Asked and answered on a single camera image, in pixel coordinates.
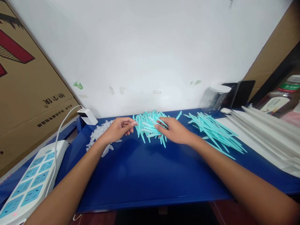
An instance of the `person's right hand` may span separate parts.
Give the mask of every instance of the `person's right hand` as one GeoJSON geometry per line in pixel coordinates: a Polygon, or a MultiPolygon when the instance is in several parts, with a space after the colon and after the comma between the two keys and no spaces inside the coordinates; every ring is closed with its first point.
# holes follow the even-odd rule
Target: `person's right hand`
{"type": "Polygon", "coordinates": [[[160,117],[159,119],[164,121],[164,123],[169,127],[168,130],[163,128],[162,126],[164,126],[164,124],[158,120],[157,123],[162,126],[158,124],[155,124],[154,126],[160,133],[175,143],[189,144],[193,133],[188,131],[188,129],[186,129],[178,120],[172,117],[160,117]]]}

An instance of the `bottle label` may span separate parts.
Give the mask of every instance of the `bottle label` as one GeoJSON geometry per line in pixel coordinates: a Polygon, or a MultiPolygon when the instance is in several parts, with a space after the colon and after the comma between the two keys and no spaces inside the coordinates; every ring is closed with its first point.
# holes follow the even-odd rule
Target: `bottle label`
{"type": "Polygon", "coordinates": [[[260,111],[272,115],[289,101],[290,100],[286,97],[273,97],[262,107],[260,111]]]}
{"type": "Polygon", "coordinates": [[[300,88],[300,85],[284,83],[280,86],[280,88],[278,88],[278,90],[284,92],[295,92],[296,90],[298,90],[298,88],[300,88]]]}

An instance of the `white cable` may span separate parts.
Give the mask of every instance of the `white cable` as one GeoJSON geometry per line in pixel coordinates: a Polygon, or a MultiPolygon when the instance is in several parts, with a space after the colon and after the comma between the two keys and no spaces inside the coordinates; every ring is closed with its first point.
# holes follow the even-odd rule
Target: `white cable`
{"type": "Polygon", "coordinates": [[[73,221],[76,221],[76,220],[78,220],[79,219],[79,217],[81,217],[82,216],[82,214],[80,214],[76,219],[75,219],[75,216],[76,216],[76,214],[73,216],[73,221]]]}
{"type": "MultiPolygon", "coordinates": [[[[75,106],[73,109],[75,109],[75,108],[78,107],[78,106],[81,106],[81,108],[84,109],[84,107],[83,107],[82,105],[77,105],[77,106],[75,106]]],[[[47,197],[47,195],[48,195],[48,193],[49,193],[49,190],[50,190],[50,187],[51,187],[51,184],[52,184],[54,175],[55,175],[55,173],[56,173],[56,148],[57,148],[57,140],[58,140],[58,136],[59,136],[59,133],[60,133],[60,128],[62,128],[63,123],[65,122],[65,120],[67,119],[67,117],[69,116],[69,114],[73,111],[73,109],[71,109],[71,110],[69,111],[69,113],[66,115],[66,117],[63,119],[63,121],[62,121],[62,123],[60,124],[59,129],[58,129],[58,131],[57,131],[56,140],[55,140],[55,149],[54,149],[54,174],[53,174],[53,176],[52,176],[52,178],[51,178],[51,180],[50,180],[50,183],[49,183],[49,186],[48,186],[48,189],[47,189],[47,192],[46,192],[45,197],[47,197]]]]}

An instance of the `person's left hand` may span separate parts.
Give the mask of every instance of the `person's left hand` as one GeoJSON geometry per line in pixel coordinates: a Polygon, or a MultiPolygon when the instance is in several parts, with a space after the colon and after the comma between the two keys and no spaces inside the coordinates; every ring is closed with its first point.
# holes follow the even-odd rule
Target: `person's left hand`
{"type": "Polygon", "coordinates": [[[130,117],[118,117],[109,128],[100,136],[99,139],[107,144],[119,140],[124,134],[130,135],[133,133],[133,127],[137,125],[137,122],[130,117]]]}

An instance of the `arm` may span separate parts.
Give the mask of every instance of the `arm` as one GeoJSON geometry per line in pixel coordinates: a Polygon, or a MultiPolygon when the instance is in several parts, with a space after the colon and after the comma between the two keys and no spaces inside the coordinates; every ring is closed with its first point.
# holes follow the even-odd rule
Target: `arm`
{"type": "Polygon", "coordinates": [[[136,124],[129,117],[116,118],[74,168],[42,201],[25,224],[70,224],[104,149],[124,134],[133,133],[136,124]]]}
{"type": "Polygon", "coordinates": [[[300,218],[298,203],[188,131],[176,119],[167,117],[160,119],[169,126],[169,130],[159,125],[155,126],[156,129],[171,141],[187,144],[197,151],[237,201],[260,224],[298,224],[300,218]]]}

